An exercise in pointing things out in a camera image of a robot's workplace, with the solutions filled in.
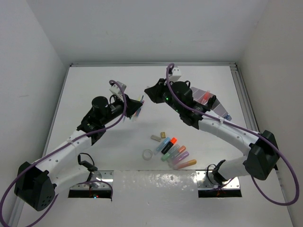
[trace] white wall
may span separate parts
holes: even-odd
[[[267,0],[27,0],[66,63],[237,61]]]
[[[240,60],[240,68],[261,130],[269,129],[293,165],[303,189],[303,1],[271,0]],[[288,199],[294,183],[278,165]],[[303,226],[303,196],[290,206]]]
[[[45,145],[67,68],[25,0],[0,1],[0,195]],[[5,202],[8,221],[13,190]]]

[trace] white table surface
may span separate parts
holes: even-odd
[[[184,75],[181,80],[190,80],[192,86],[216,94],[232,121],[245,126],[228,66],[180,66],[180,69]],[[110,97],[110,79],[125,83],[125,93],[137,99],[146,86],[153,86],[164,76],[163,66],[70,68],[47,153],[76,129],[94,97]],[[67,190],[37,226],[292,226],[287,208],[263,199],[248,176],[240,177],[242,198],[199,199],[193,170],[239,157],[241,153],[213,135],[186,126],[166,104],[154,104],[147,95],[144,99],[137,121],[126,119],[119,123],[89,149],[99,170],[114,170],[113,202],[67,198]],[[161,131],[178,138],[179,144],[185,145],[190,153],[185,160],[196,159],[197,164],[188,167],[189,171],[171,171],[160,160],[160,154],[150,161],[143,160],[142,151],[159,144],[150,136]],[[274,171],[259,184],[272,199],[284,201]],[[41,212],[25,204],[18,226],[25,226],[40,215]]]

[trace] purple highlighter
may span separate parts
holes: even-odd
[[[178,164],[180,161],[182,161],[183,159],[185,159],[187,156],[189,156],[189,153],[187,151],[185,151],[183,154],[180,154],[178,157],[176,157],[173,161],[172,164],[176,165]]]

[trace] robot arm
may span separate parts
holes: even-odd
[[[120,82],[119,85],[125,89],[126,86]],[[105,128],[105,125],[123,113],[124,102],[122,93],[116,85],[112,85],[110,91],[114,98],[113,103],[108,103],[103,96],[92,100],[92,108],[84,116],[81,124],[73,134],[58,148],[66,146],[60,152],[55,153],[49,159],[37,164],[16,182],[15,194],[32,206],[37,211],[44,210],[54,199],[55,195],[71,186],[85,182],[90,177],[90,173],[98,169],[87,161],[81,161],[80,153],[93,146],[105,133],[92,133]],[[126,97],[126,117],[131,117],[142,103]],[[73,142],[75,138],[86,134],[86,136]],[[73,169],[65,168],[71,161],[78,162]],[[23,163],[18,170],[18,175],[29,167],[28,162]]]
[[[179,114],[180,119],[185,124],[223,139],[240,150],[244,155],[234,160],[220,161],[210,173],[209,178],[214,179],[220,185],[231,178],[244,175],[252,175],[257,179],[266,180],[279,159],[278,154],[258,137],[223,124],[225,119],[211,110],[216,101],[216,96],[211,97],[207,104],[200,104],[193,99],[193,92],[187,82],[170,80],[170,78],[175,78],[176,76],[181,76],[180,69],[176,67],[170,69],[169,82],[178,99],[188,107],[203,113],[207,112],[208,115],[217,117],[220,121],[214,121],[209,117],[202,116],[180,105],[171,95],[166,79],[160,79],[155,86],[145,89],[145,93],[154,103],[168,104]],[[271,132],[264,131],[261,136],[277,147],[275,137]]]

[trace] yellow highlighter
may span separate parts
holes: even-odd
[[[185,163],[181,163],[181,164],[177,164],[174,166],[174,169],[182,169],[182,168],[185,168],[185,167],[188,167],[188,166],[193,166],[197,164],[197,160],[193,159],[193,160],[190,160],[188,162],[185,162]]]

